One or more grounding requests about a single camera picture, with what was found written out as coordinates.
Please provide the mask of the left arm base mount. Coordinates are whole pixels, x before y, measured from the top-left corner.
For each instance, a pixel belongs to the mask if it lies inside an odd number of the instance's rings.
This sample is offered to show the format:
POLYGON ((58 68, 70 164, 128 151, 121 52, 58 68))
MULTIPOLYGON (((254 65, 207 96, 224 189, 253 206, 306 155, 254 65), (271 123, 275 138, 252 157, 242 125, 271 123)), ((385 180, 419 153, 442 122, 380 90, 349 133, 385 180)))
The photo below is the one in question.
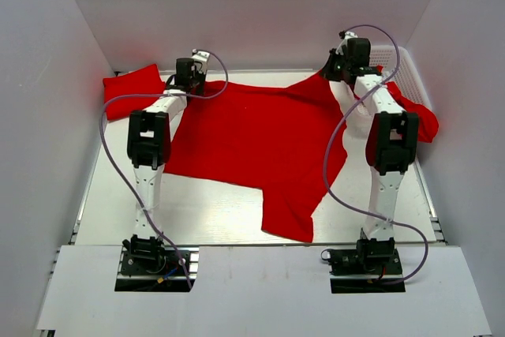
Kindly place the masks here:
POLYGON ((189 274, 191 285, 196 281, 199 249, 182 249, 181 260, 175 251, 165 249, 161 259, 147 260, 133 256, 126 249, 122 250, 115 292, 139 293, 188 293, 190 287, 185 270, 189 274))

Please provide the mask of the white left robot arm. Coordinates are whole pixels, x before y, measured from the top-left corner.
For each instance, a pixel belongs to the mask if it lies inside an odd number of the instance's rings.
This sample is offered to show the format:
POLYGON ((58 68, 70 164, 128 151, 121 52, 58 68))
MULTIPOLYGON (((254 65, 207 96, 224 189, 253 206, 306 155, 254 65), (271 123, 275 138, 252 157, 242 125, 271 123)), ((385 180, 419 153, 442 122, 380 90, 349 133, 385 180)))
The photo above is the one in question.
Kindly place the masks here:
POLYGON ((176 60, 175 74, 160 98, 129 116, 127 155, 133 165, 137 205, 134 234, 151 242, 163 242, 155 225, 161 179, 170 158, 170 122, 188 104, 187 95, 203 95, 210 54, 194 51, 190 58, 176 60))

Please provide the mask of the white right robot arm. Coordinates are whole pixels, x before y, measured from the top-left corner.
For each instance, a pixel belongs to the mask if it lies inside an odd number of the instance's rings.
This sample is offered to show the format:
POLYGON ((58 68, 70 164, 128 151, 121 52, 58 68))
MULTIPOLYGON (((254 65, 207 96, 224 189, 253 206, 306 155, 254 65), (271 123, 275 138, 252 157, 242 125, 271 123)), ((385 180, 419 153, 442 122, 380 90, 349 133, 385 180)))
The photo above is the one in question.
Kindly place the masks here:
POLYGON ((357 263, 362 271, 373 273, 388 262, 395 251, 393 218, 398 190, 416 156, 419 117, 394 100, 380 70, 370 65, 370 41, 353 32, 341 32, 340 37, 341 43, 330 50, 321 74, 329 81, 347 84, 357 101, 344 114, 331 139, 336 138, 344 121, 358 105, 363 105, 372 116, 365 145, 365 158, 372 175, 368 210, 337 198, 327 177, 324 177, 324 184, 339 204, 367 216, 356 252, 344 261, 357 263))

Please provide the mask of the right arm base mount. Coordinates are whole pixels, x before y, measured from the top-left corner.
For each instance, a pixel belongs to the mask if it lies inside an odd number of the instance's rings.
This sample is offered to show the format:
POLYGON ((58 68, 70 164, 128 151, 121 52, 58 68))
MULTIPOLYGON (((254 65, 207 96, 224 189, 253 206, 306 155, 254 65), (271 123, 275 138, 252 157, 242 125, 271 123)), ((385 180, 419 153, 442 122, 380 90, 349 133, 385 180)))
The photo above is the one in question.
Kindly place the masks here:
POLYGON ((392 254, 366 254, 355 249, 324 249, 320 259, 329 266, 332 294, 405 293, 397 249, 392 254))

